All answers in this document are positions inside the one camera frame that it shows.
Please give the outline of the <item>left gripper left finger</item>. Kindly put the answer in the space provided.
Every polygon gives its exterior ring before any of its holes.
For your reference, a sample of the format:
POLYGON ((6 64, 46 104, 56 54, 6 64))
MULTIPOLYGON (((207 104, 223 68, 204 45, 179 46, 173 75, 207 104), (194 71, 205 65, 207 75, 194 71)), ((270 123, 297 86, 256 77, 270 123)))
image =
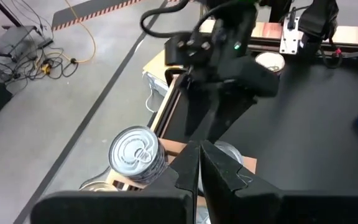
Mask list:
POLYGON ((195 224, 200 144, 190 141, 140 191, 61 191, 37 202, 30 224, 195 224))

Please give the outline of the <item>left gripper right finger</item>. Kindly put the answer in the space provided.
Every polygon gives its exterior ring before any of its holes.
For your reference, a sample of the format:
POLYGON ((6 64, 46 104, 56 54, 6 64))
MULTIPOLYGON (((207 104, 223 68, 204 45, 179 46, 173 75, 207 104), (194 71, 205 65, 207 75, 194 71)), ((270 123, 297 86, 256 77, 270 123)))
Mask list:
POLYGON ((211 224, 358 224, 358 191, 279 189, 209 141, 200 166, 211 224))

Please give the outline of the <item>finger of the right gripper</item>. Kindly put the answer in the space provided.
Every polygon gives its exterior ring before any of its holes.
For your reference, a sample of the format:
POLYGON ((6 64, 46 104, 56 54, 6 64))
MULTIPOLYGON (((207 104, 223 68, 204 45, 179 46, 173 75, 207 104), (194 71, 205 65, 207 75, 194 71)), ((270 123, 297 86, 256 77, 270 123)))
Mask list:
POLYGON ((189 91, 188 111, 185 123, 185 136, 205 138, 211 128, 214 110, 217 107, 217 94, 210 91, 189 91))
POLYGON ((219 95, 210 109, 208 140, 216 142, 254 104, 256 100, 253 95, 219 95))

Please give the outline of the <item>blue seafood can silver lid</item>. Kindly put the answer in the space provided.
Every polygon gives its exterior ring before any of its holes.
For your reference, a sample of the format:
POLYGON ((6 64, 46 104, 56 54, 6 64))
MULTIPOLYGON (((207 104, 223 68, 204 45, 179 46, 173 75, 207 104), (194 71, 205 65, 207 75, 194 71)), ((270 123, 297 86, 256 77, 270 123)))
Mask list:
POLYGON ((155 133, 146 126, 130 126, 112 141, 109 165, 138 184, 150 184, 168 167, 168 158, 155 133))

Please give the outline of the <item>wooden slatted shelf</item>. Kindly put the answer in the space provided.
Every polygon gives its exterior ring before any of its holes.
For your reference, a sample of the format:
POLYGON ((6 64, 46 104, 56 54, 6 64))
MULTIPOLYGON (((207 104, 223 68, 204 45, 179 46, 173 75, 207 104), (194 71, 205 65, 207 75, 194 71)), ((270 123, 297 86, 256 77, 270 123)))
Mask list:
MULTIPOLYGON (((162 146, 165 148, 165 152, 168 155, 168 161, 172 162, 174 158, 183 150, 186 144, 168 139, 160 139, 162 146)), ((256 171, 257 159, 252 157, 243 158, 243 167, 251 171, 253 174, 256 171)), ((120 190, 120 195, 125 197, 128 195, 137 195, 137 191, 145 188, 145 185, 138 184, 127 177, 119 174, 118 172, 111 170, 108 174, 106 182, 109 184, 117 184, 117 190, 120 190)))

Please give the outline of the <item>yellow paper stack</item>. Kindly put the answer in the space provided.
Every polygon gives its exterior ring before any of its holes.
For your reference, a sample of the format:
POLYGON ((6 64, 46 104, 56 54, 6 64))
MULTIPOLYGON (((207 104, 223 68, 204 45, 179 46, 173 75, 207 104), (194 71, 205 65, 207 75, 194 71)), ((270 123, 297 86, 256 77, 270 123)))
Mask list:
POLYGON ((152 60, 147 62, 143 71, 149 73, 155 78, 165 81, 165 71, 168 68, 182 68, 180 65, 166 66, 165 64, 165 51, 159 52, 152 60))

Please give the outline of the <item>grey metal cart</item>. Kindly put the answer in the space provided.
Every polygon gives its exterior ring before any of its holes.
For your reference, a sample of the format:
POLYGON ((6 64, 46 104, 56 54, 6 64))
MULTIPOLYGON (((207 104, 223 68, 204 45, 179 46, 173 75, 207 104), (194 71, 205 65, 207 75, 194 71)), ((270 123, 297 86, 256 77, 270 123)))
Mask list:
MULTIPOLYGON (((38 44, 35 44, 35 48, 37 50, 42 50, 46 46, 49 46, 53 43, 52 38, 46 38, 42 33, 42 25, 38 29, 37 26, 25 26, 22 25, 21 22, 16 19, 13 13, 10 13, 6 7, 2 5, 0 2, 0 11, 13 23, 13 26, 2 26, 5 30, 5 33, 0 36, 0 57, 5 57, 11 59, 13 62, 17 63, 17 59, 19 59, 22 55, 22 52, 19 53, 17 49, 25 44, 25 39, 27 36, 30 36, 32 31, 36 32, 40 35, 44 41, 38 44)), ((0 80, 9 81, 11 76, 6 74, 0 68, 0 80)))

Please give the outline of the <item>silver arm base bracket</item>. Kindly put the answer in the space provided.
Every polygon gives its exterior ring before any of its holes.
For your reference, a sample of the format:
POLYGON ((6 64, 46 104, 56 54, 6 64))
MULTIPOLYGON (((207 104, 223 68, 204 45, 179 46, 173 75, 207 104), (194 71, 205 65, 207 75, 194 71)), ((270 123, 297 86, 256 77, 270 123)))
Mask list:
POLYGON ((288 16, 284 19, 279 52, 281 54, 296 55, 300 43, 298 30, 299 17, 288 16))

